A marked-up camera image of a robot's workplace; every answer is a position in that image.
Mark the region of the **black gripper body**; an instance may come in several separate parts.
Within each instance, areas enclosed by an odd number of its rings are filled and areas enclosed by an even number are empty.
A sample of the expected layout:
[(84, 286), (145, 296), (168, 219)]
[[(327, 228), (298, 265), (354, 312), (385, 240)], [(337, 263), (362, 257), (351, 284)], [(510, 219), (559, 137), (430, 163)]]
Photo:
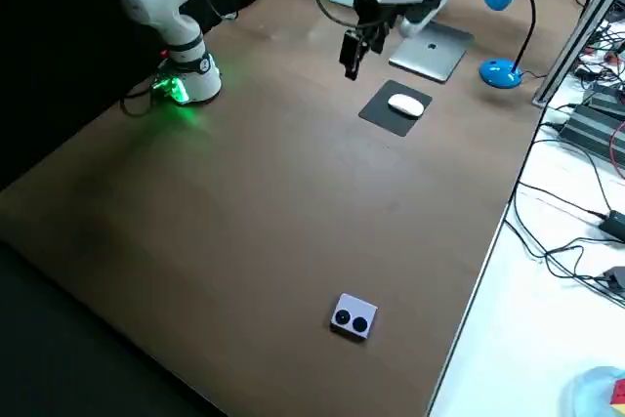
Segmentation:
[(353, 7), (357, 22), (349, 30), (356, 32), (359, 37), (364, 35), (369, 51), (381, 54), (391, 29), (391, 9), (378, 4), (376, 0), (354, 0)]

